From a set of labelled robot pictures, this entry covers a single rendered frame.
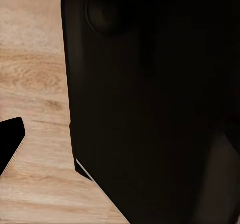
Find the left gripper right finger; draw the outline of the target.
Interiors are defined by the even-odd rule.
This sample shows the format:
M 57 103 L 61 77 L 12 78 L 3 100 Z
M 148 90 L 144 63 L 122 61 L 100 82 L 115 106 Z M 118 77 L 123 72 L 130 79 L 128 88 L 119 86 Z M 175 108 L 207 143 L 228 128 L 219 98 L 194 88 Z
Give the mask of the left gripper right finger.
M 240 118 L 229 117 L 224 134 L 240 156 Z

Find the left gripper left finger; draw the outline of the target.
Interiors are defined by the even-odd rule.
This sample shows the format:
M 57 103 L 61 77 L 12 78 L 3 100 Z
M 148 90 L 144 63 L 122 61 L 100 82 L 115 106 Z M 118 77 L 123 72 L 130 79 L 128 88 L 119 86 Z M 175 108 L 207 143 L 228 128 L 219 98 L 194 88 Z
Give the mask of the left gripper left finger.
M 21 117 L 0 122 L 0 176 L 26 136 Z

